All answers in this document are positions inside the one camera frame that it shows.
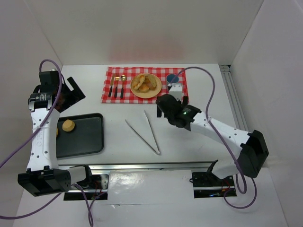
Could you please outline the small bread roll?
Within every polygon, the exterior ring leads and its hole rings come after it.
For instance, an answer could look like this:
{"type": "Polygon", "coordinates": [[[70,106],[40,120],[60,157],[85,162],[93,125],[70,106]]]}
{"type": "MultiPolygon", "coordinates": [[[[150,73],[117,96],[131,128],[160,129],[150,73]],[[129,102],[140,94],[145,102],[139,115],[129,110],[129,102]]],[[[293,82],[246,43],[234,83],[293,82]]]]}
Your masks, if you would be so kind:
{"type": "Polygon", "coordinates": [[[149,89],[149,87],[146,85],[146,84],[142,84],[140,87],[139,87],[139,89],[138,89],[140,92],[142,92],[142,93],[146,93],[146,92],[148,92],[150,89],[149,89]]]}

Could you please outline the twisted orange white pastry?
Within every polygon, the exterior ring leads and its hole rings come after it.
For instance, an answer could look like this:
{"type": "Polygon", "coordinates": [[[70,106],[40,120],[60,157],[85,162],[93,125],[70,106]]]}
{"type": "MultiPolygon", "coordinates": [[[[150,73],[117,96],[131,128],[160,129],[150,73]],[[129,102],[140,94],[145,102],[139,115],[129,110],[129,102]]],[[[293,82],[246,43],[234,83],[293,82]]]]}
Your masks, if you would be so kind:
{"type": "Polygon", "coordinates": [[[146,77],[144,74],[139,74],[136,77],[134,77],[133,82],[132,82],[132,88],[134,90],[138,90],[139,87],[144,83],[146,77]]]}

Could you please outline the silver metal tongs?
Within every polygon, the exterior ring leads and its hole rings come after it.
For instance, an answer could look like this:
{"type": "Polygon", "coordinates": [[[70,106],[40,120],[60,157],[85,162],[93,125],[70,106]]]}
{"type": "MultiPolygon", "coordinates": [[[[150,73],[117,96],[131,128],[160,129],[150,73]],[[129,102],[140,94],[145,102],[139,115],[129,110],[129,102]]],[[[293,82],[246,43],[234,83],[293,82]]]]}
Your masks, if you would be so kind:
{"type": "Polygon", "coordinates": [[[161,155],[151,120],[145,110],[125,119],[125,123],[156,155],[161,155]]]}

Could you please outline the sliced bread piece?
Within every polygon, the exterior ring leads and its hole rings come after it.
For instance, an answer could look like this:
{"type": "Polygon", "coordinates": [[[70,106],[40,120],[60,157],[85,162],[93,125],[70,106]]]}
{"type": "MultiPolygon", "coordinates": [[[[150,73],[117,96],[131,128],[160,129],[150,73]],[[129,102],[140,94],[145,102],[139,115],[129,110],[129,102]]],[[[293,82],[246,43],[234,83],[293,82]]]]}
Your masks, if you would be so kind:
{"type": "Polygon", "coordinates": [[[157,87],[157,80],[156,80],[155,76],[152,74],[145,75],[144,83],[147,85],[147,87],[150,90],[155,90],[157,87]]]}

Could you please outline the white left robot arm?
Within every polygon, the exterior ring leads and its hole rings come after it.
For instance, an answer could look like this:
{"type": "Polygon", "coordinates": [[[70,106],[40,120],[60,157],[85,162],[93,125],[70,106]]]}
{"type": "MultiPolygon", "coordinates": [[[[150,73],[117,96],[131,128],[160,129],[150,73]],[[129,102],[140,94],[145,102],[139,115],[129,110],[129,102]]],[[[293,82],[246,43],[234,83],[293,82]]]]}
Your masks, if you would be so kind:
{"type": "Polygon", "coordinates": [[[40,85],[28,99],[33,138],[27,170],[18,175],[18,183],[33,196],[67,192],[74,184],[87,181],[86,165],[61,170],[56,156],[57,123],[62,108],[62,76],[58,71],[39,73],[40,85]]]}

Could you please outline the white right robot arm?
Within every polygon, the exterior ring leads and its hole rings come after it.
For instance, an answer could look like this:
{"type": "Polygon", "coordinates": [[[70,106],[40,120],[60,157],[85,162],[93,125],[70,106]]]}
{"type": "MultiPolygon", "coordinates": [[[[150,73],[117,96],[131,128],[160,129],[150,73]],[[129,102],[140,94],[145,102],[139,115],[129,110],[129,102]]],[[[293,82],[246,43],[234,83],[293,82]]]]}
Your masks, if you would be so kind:
{"type": "Polygon", "coordinates": [[[228,145],[239,167],[233,160],[216,160],[208,169],[210,174],[219,179],[239,173],[250,178],[258,176],[269,155],[261,132],[242,131],[216,119],[208,118],[200,109],[192,105],[184,105],[169,94],[158,97],[156,104],[171,125],[203,134],[223,145],[228,145]]]}

